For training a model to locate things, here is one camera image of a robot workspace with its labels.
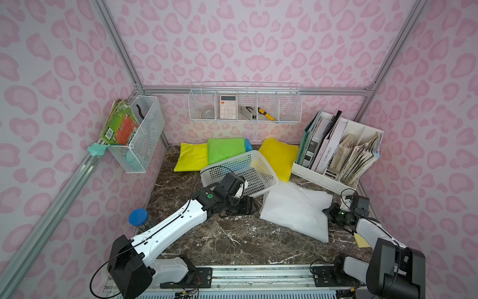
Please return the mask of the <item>white perforated plastic basket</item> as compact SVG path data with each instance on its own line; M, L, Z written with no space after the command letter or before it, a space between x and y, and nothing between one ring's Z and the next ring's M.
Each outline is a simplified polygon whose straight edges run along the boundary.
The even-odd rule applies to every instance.
M204 187L221 181L227 173L234 172L247 181L244 195L253 198L268 193L279 183L279 179L266 158L256 150L225 159L204 168L200 172Z

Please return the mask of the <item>green raincoat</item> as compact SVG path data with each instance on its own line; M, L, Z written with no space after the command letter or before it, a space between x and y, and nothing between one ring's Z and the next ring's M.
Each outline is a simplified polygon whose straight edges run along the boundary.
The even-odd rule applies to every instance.
M208 162L215 164L246 152L244 138L209 138L207 141Z

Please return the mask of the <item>white raincoat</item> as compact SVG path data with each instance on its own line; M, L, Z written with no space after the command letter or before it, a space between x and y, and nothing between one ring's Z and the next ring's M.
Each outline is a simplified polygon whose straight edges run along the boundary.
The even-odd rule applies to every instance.
M281 181L265 196L260 218L328 243L328 218L323 210L330 207L332 198L325 191Z

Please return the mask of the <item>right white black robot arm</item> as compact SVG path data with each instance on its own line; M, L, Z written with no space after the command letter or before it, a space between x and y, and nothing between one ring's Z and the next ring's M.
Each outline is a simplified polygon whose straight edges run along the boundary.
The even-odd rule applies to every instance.
M338 227L358 234L373 249L370 262L339 254L330 279L338 286L365 286L378 299L424 299L426 258L394 238L376 219L369 217L370 199L353 193L341 198L348 208L332 203L323 213Z

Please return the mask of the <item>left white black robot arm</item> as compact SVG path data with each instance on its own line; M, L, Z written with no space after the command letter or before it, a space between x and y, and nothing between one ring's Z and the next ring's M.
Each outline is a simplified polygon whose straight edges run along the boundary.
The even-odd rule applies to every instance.
M176 284L190 294L200 285L196 266L184 255L159 256L184 234L216 214L252 215L253 197L245 194L247 180L233 172L218 183L196 191L174 214L154 227L127 238L117 238L107 270L124 299L135 299L153 285Z

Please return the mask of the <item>lime yellow folded raincoat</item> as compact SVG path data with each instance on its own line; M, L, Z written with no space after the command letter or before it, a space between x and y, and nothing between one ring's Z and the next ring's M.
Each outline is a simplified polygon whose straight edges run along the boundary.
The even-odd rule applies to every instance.
M207 144L182 143L175 172L200 171L209 165Z

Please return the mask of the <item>blue folded raincoat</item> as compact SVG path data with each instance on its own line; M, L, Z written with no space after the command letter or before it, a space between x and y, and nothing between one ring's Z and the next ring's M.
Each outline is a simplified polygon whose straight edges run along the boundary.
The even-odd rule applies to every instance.
M245 141L245 150L246 150L246 152L252 151L252 150L253 150L253 147L252 147L252 144L250 143L249 139L248 139L248 138L245 138L244 141Z

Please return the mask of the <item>stack of beige papers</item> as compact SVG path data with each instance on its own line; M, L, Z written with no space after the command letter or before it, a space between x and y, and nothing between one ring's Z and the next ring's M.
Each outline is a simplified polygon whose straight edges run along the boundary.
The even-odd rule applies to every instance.
M348 134L332 157L328 174L335 181L352 187L352 185L380 158L382 134L375 132L367 141L356 145L356 136Z

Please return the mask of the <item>white desktop file organizer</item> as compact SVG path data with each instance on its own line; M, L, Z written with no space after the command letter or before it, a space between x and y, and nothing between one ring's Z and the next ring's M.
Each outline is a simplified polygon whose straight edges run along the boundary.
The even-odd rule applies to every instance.
M339 194L344 190L353 191L357 187L358 180L352 187L335 181L332 174L328 174L329 165L339 145L348 134L356 136L357 145L361 140L369 141L375 132L380 132L383 138L382 130L345 119L340 111L335 115L322 112L316 128L309 137L302 165L295 162L292 172L333 193Z

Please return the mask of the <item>blue lidded jar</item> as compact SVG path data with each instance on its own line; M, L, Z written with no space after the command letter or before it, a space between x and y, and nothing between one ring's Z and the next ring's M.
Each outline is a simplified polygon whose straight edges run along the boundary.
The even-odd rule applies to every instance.
M129 223L137 229L147 230L151 228L149 214L145 209L135 209L128 218Z

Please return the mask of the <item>grey stapler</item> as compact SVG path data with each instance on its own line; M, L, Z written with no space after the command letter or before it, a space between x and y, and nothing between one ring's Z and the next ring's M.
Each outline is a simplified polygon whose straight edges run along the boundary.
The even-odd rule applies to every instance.
M248 120L256 120L257 112L253 107L250 106L239 106L239 112Z

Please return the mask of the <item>pink white calculator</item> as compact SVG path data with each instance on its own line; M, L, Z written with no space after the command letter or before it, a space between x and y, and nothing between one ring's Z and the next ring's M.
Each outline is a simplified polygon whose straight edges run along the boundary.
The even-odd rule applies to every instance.
M237 119L237 96L222 94L219 97L219 117L221 120Z

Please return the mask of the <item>green red booklet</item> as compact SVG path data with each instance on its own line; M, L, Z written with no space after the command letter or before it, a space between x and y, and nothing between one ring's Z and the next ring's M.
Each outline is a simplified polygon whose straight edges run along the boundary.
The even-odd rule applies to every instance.
M113 104L100 138L108 145L128 146L139 126L130 104L119 99Z

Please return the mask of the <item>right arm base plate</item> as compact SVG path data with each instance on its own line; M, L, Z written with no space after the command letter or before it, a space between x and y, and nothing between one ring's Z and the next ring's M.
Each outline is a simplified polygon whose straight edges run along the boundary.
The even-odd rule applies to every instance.
M346 274L343 270L336 270L335 266L312 266L309 269L314 278L316 287L363 287L359 280Z

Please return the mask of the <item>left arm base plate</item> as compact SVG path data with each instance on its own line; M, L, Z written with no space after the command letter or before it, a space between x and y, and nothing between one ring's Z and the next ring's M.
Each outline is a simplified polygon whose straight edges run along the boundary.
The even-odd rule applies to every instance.
M189 270L186 276L178 283L166 282L160 284L161 289L210 289L212 285L213 268L199 267Z

